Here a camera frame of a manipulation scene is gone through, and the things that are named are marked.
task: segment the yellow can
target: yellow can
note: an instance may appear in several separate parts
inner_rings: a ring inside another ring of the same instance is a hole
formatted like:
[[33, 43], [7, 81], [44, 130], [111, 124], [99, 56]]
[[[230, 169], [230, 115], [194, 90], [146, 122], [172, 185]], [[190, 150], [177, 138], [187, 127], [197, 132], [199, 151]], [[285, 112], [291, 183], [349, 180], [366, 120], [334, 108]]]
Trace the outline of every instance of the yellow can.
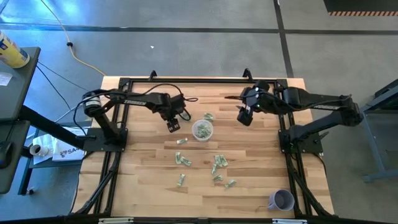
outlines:
[[12, 68], [25, 66], [30, 56], [0, 30], [0, 60]]

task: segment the floor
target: floor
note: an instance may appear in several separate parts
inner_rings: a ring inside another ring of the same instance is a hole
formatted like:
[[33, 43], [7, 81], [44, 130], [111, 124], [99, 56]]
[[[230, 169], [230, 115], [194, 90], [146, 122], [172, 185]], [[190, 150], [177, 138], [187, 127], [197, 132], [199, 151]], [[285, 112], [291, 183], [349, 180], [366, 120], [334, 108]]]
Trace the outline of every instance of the floor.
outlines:
[[[149, 75], [156, 70], [160, 76], [240, 77], [248, 67], [255, 77], [304, 78], [313, 93], [351, 93], [360, 106], [398, 77], [398, 35], [355, 33], [397, 30], [398, 17], [330, 17], [322, 0], [279, 0], [285, 29], [306, 33], [286, 34], [285, 43], [280, 39], [284, 33], [275, 32], [279, 26], [273, 0], [46, 2], [65, 25], [76, 30], [69, 35], [77, 56], [108, 75]], [[100, 87], [102, 75], [72, 58], [64, 33], [39, 0], [9, 0], [0, 19], [0, 29], [19, 46], [42, 49], [40, 62], [84, 88]], [[168, 27], [177, 29], [156, 29]], [[210, 32], [200, 32], [202, 28]], [[329, 34], [334, 30], [348, 32]], [[282, 53], [284, 44], [290, 59], [286, 51]], [[70, 105], [80, 101], [84, 90], [44, 72]], [[40, 73], [34, 75], [25, 105], [49, 119], [68, 109]], [[314, 118], [325, 114], [313, 111]], [[85, 119], [80, 111], [78, 120]], [[61, 121], [71, 120], [69, 115]], [[396, 222], [398, 178], [371, 184], [361, 180], [376, 171], [364, 137], [360, 125], [335, 127], [323, 139], [335, 212], [346, 218]], [[8, 205], [0, 210], [0, 220], [66, 215], [78, 171], [79, 167], [34, 170], [30, 185], [37, 193], [23, 197], [17, 195], [23, 172], [19, 166], [11, 191], [0, 195], [0, 203]]]

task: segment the black table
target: black table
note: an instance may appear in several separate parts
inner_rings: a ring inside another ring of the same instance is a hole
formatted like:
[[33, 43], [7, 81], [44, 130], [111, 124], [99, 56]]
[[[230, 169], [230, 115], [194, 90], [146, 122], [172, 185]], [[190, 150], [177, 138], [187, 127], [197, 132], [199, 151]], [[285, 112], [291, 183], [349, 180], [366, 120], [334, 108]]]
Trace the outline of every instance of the black table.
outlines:
[[[84, 146], [84, 141], [77, 139], [76, 135], [23, 105], [39, 59], [40, 48], [25, 47], [23, 49], [30, 55], [30, 61], [24, 67], [14, 69], [0, 62], [0, 72], [12, 74], [8, 85], [0, 86], [0, 141], [6, 140], [10, 131], [10, 123], [14, 125], [12, 134], [9, 137], [13, 143], [13, 150], [11, 151], [12, 162], [7, 168], [0, 169], [0, 194], [5, 194], [9, 191], [21, 154], [29, 159], [32, 157], [26, 153], [27, 150], [23, 150], [29, 125], [35, 126], [37, 129], [49, 133], [72, 146], [80, 149], [83, 149]], [[20, 189], [19, 193], [25, 194], [26, 189]]]

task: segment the butcher block tabletop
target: butcher block tabletop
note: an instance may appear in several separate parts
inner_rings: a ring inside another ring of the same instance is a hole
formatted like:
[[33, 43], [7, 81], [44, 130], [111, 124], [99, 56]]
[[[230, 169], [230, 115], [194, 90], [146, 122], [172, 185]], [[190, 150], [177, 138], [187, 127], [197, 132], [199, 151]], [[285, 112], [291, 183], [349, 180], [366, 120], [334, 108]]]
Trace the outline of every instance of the butcher block tabletop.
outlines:
[[[119, 79], [104, 77], [102, 89], [118, 88]], [[288, 78], [288, 85], [304, 88], [301, 78]], [[159, 83], [134, 82], [132, 90], [143, 93]], [[281, 212], [267, 209], [268, 196], [278, 189], [289, 188], [285, 157], [279, 152], [277, 132], [279, 119], [273, 114], [255, 113], [249, 127], [236, 120], [238, 100], [224, 96], [239, 96], [244, 87], [252, 83], [174, 83], [184, 97], [197, 97], [197, 102], [186, 102], [191, 121], [178, 117], [181, 129], [169, 133], [166, 122], [158, 113], [147, 108], [130, 106], [126, 126], [129, 130], [126, 150], [122, 153], [112, 217], [212, 217], [212, 218], [290, 218], [293, 211]], [[160, 86], [154, 92], [178, 94], [172, 86]], [[119, 119], [123, 106], [119, 110]], [[211, 113], [214, 135], [208, 142], [198, 142], [192, 135], [192, 124]], [[107, 112], [112, 118], [113, 110]], [[294, 113], [297, 124], [312, 121], [310, 110]], [[93, 121], [93, 127], [99, 127]], [[184, 144], [177, 140], [188, 138]], [[186, 167], [175, 163], [175, 153], [190, 161]], [[211, 167], [214, 156], [222, 154], [229, 165], [219, 168], [223, 181], [213, 182]], [[303, 164], [308, 188], [323, 205], [333, 213], [325, 170], [319, 158], [303, 154]], [[98, 185], [103, 165], [103, 152], [94, 152], [81, 166], [77, 196], [73, 211], [89, 199]], [[185, 174], [181, 187], [177, 186], [180, 174]], [[225, 189], [224, 184], [236, 180], [236, 185]], [[302, 192], [297, 186], [298, 203], [302, 211]], [[103, 195], [103, 206], [108, 196]]]

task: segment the black metal frame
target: black metal frame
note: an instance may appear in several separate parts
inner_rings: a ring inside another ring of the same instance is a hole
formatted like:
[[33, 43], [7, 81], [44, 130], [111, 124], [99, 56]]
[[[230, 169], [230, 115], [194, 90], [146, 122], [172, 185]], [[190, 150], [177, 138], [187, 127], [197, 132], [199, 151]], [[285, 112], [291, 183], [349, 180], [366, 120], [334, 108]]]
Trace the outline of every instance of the black metal frame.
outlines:
[[[134, 82], [139, 83], [255, 83], [257, 80], [252, 79], [249, 75], [246, 75], [247, 79], [228, 79], [228, 78], [159, 78], [152, 77], [149, 78], [121, 78], [119, 81], [119, 89], [122, 90], [125, 85], [127, 85], [127, 90], [132, 90], [132, 84]], [[274, 90], [278, 90], [281, 87], [287, 87], [286, 79], [261, 79], [266, 81], [269, 85], [273, 85]], [[283, 96], [279, 94], [277, 91], [274, 94], [278, 97]], [[126, 123], [127, 114], [128, 114], [129, 106], [124, 106], [123, 118], [122, 122]], [[119, 113], [119, 107], [115, 107], [112, 121], [117, 121]], [[290, 125], [294, 125], [294, 117], [292, 113], [288, 114]], [[286, 123], [284, 116], [279, 116], [280, 130], [286, 129]], [[109, 159], [111, 152], [105, 152], [103, 168], [101, 171], [101, 178], [98, 188], [95, 190], [94, 194], [91, 196], [90, 200], [86, 202], [82, 209], [78, 211], [78, 213], [73, 213], [65, 217], [51, 217], [51, 218], [36, 218], [29, 220], [15, 220], [11, 222], [5, 223], [98, 223], [99, 218], [111, 218], [111, 210], [114, 198], [114, 191], [116, 188], [116, 179], [118, 176], [119, 163], [121, 160], [121, 152], [115, 152], [114, 162], [111, 168], [108, 169]], [[298, 203], [294, 206], [294, 215], [295, 220], [306, 220], [307, 223], [379, 223], [382, 222], [369, 222], [364, 220], [352, 220], [346, 218], [339, 218], [334, 215], [330, 215], [326, 212], [322, 206], [317, 202], [316, 198], [312, 195], [311, 191], [308, 189], [305, 181], [305, 173], [303, 168], [303, 162], [300, 151], [295, 153], [297, 160], [297, 170], [294, 167], [292, 161], [292, 155], [286, 153], [286, 164], [289, 178], [290, 191], [293, 194], [295, 201], [297, 200], [297, 188], [295, 183], [298, 183], [299, 187], [303, 192], [304, 205], [305, 205], [305, 213], [301, 211]], [[103, 213], [100, 213], [100, 205], [103, 196], [103, 190], [106, 184], [111, 181], [108, 199], [106, 202], [106, 207]], [[94, 214], [88, 214], [91, 210], [91, 207], [95, 204]], [[312, 207], [318, 213], [318, 216], [312, 215]], [[275, 223], [276, 218], [159, 218], [159, 217], [134, 217], [132, 218], [134, 223], [175, 223], [175, 222], [189, 222], [189, 223]]]

